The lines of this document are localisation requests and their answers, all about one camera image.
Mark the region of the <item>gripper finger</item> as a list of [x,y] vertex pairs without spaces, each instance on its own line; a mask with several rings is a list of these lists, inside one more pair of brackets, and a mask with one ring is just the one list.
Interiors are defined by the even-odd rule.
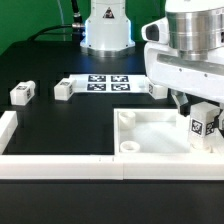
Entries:
[[221,109],[220,114],[218,116],[218,128],[219,130],[224,131],[224,109]]

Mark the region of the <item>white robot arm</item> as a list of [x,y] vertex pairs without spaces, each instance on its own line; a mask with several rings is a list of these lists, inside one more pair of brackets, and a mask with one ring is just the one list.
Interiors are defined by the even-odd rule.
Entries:
[[[132,48],[123,0],[91,0],[81,49],[115,56]],[[220,104],[224,130],[224,0],[166,0],[165,16],[144,25],[144,62],[149,94],[171,94],[178,107],[194,95]]]

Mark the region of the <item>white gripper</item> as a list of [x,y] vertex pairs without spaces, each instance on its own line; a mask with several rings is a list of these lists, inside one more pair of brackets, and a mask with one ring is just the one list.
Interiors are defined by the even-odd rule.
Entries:
[[142,27],[146,74],[172,89],[178,113],[188,116],[185,93],[224,103],[224,14],[169,13]]

